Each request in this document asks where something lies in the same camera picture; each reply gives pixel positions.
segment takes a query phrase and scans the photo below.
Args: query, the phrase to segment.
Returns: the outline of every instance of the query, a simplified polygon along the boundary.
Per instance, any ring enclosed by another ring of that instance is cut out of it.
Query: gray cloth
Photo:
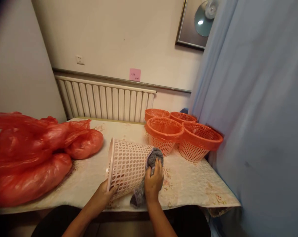
[[[162,152],[160,151],[159,148],[155,147],[155,148],[152,148],[150,154],[148,155],[146,166],[145,166],[146,170],[149,168],[149,166],[151,167],[150,176],[152,176],[155,172],[156,158],[158,158],[158,160],[161,160],[161,164],[162,164],[162,167],[163,167],[163,154],[162,154]],[[145,202],[146,202],[145,177],[143,177],[143,179],[140,183],[140,186],[134,190],[134,194],[133,194],[132,198],[130,199],[130,205],[133,206],[134,208],[139,208]]]

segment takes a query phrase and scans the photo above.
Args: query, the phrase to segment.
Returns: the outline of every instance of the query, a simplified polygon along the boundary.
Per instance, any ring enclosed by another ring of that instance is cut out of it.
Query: mesh basket
[[[192,115],[188,115],[188,114],[180,113],[180,112],[171,112],[170,119],[173,119],[173,120],[179,122],[180,124],[182,124],[183,122],[196,122],[197,121],[197,119],[195,117],[193,117]]]
[[[179,152],[187,160],[201,161],[210,150],[217,150],[223,137],[215,130],[199,123],[184,122],[183,140]]]
[[[171,153],[175,143],[160,141],[149,134],[149,144],[159,148],[163,154],[163,157],[166,157]]]
[[[119,185],[113,199],[128,194],[138,187],[145,175],[147,156],[153,146],[112,138],[108,152],[107,191]]]
[[[184,133],[182,125],[169,118],[151,118],[145,124],[145,129],[149,134],[150,145],[159,148],[163,157],[170,154]]]
[[[154,117],[170,118],[170,113],[166,110],[159,109],[146,109],[145,110],[145,121],[148,121]]]

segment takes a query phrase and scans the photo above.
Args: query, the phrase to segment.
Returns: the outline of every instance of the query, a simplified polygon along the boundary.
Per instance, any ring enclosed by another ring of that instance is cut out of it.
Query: white radiator
[[[68,118],[90,117],[145,122],[156,91],[55,76]]]

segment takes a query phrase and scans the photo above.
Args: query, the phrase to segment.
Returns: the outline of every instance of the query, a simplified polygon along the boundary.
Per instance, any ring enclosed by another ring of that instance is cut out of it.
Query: basket rim
[[[159,132],[159,131],[153,129],[153,127],[151,127],[151,125],[150,125],[150,120],[155,120],[155,119],[166,119],[166,120],[170,120],[171,122],[175,122],[175,123],[177,123],[178,125],[180,125],[181,131],[180,131],[179,133],[163,133],[163,132]],[[169,137],[177,137],[177,136],[183,134],[184,131],[185,131],[185,130],[184,130],[184,127],[183,127],[179,122],[177,122],[177,121],[175,121],[175,120],[173,120],[173,119],[170,119],[170,118],[165,118],[165,117],[153,117],[153,118],[150,118],[150,119],[148,119],[148,121],[147,121],[147,125],[148,125],[154,132],[156,132],[157,134],[159,134],[159,135],[163,135],[163,136],[166,136],[166,135],[167,135],[167,136],[169,136]]]
[[[146,110],[145,110],[145,114],[148,114],[148,115],[150,115],[150,116],[153,116],[153,115],[151,115],[150,113],[148,113],[148,111],[152,111],[152,110],[164,111],[164,112],[167,112],[167,113],[170,115],[170,112],[169,112],[169,111],[162,110],[162,109],[155,109],[155,108],[146,109]]]
[[[197,136],[197,135],[193,134],[192,132],[190,132],[190,131],[185,127],[185,125],[189,125],[189,124],[193,124],[194,126],[200,126],[200,127],[209,128],[209,129],[212,130],[212,132],[214,132],[215,134],[217,134],[217,135],[220,137],[220,139],[218,139],[218,140],[211,140],[211,139],[207,139],[207,138],[203,138],[203,137]],[[191,135],[191,136],[193,136],[193,137],[195,137],[195,138],[198,138],[198,139],[201,139],[201,140],[205,140],[205,141],[208,141],[208,142],[211,142],[211,143],[221,143],[221,142],[223,141],[223,136],[222,136],[222,135],[220,135],[220,134],[219,134],[218,132],[216,132],[214,129],[212,129],[212,128],[206,126],[206,125],[203,125],[203,124],[200,124],[200,123],[183,122],[183,123],[182,123],[182,126],[183,126],[185,132],[187,132],[189,135]]]
[[[173,114],[184,114],[185,116],[188,116],[188,117],[193,118],[193,120],[191,120],[191,121],[183,120],[183,119],[180,119],[180,118],[178,118],[178,117],[175,117]],[[174,118],[176,118],[176,119],[179,119],[179,120],[181,120],[181,121],[183,121],[183,122],[196,122],[196,121],[197,121],[197,119],[196,119],[194,116],[189,115],[189,114],[186,114],[186,113],[181,113],[181,112],[176,112],[176,111],[174,111],[174,112],[171,112],[170,115],[171,115],[171,117],[174,117]]]
[[[108,180],[107,180],[107,188],[106,188],[107,192],[109,192],[110,183],[112,182],[114,148],[115,148],[115,138],[113,137],[110,141],[109,151],[108,151],[108,162],[110,162],[110,164],[109,164]]]

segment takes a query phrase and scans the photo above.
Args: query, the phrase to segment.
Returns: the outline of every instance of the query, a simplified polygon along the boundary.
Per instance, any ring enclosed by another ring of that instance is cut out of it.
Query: floral tablecloth
[[[91,128],[99,130],[104,136],[104,145],[96,155],[86,160],[74,161],[72,171],[65,180],[40,199],[17,207],[1,208],[0,213],[34,211],[64,204],[82,208],[99,184],[105,180],[112,137],[148,144],[148,134],[143,124],[92,120]],[[141,209],[131,207],[129,204],[131,196],[129,194],[114,200],[106,211],[146,211],[145,207]],[[192,163],[181,156],[177,146],[169,156],[164,158],[164,182],[159,194],[159,202],[164,210],[183,205],[224,208],[220,210],[240,206],[232,191],[205,159]]]

